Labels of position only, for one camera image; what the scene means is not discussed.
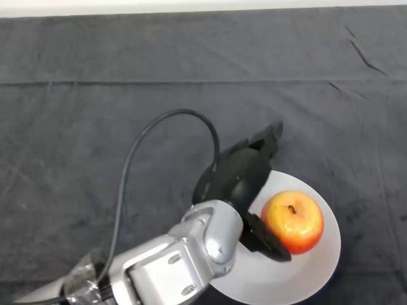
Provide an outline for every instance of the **clear plastic wrap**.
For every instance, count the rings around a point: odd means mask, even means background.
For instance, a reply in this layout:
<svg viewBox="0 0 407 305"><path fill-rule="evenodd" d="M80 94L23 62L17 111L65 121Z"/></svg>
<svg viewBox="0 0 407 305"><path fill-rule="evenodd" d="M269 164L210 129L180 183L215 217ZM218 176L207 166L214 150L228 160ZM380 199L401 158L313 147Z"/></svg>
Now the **clear plastic wrap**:
<svg viewBox="0 0 407 305"><path fill-rule="evenodd" d="M66 276L64 294L70 305L91 305L102 302L95 268L96 262L101 260L98 250L91 251Z"/></svg>

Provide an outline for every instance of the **white wall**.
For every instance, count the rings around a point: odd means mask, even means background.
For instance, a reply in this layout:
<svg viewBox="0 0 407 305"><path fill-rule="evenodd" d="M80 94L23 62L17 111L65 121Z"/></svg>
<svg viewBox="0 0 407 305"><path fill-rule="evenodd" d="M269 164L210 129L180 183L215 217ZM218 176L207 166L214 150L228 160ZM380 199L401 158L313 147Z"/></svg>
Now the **white wall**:
<svg viewBox="0 0 407 305"><path fill-rule="evenodd" d="M0 0L0 17L407 4L407 0Z"/></svg>

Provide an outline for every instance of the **screw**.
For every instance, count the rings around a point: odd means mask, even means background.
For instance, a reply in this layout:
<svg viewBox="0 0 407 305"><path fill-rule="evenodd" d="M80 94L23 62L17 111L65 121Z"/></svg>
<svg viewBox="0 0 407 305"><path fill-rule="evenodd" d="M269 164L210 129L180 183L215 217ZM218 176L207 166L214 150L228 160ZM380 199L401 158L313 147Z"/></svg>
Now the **screw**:
<svg viewBox="0 0 407 305"><path fill-rule="evenodd" d="M188 295L190 294L192 291L194 291L195 289L197 289L197 285L196 284L191 284L187 287L185 287L183 289L183 291L181 292L182 295Z"/></svg>
<svg viewBox="0 0 407 305"><path fill-rule="evenodd" d="M168 260L168 263L170 265L175 264L177 261L179 261L182 258L183 258L182 254L175 254L174 256L170 257L170 259Z"/></svg>

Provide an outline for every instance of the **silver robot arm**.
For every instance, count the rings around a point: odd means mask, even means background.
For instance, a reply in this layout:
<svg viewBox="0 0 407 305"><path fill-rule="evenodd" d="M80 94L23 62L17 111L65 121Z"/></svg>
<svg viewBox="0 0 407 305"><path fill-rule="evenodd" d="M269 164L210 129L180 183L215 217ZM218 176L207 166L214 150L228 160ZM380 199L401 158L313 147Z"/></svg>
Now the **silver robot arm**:
<svg viewBox="0 0 407 305"><path fill-rule="evenodd" d="M191 304L211 280L229 273L243 222L229 204L212 200L193 206L168 234L115 257L109 270L117 305ZM61 278L19 302L56 297Z"/></svg>

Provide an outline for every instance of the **red apple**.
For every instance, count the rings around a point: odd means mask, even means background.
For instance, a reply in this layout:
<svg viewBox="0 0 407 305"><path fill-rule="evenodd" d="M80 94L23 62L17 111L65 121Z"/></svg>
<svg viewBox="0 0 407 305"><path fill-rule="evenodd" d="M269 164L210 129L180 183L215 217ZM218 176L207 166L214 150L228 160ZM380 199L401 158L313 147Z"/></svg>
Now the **red apple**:
<svg viewBox="0 0 407 305"><path fill-rule="evenodd" d="M309 251L318 243L324 230L324 218L318 204L297 191L272 197L264 205L261 219L291 254Z"/></svg>

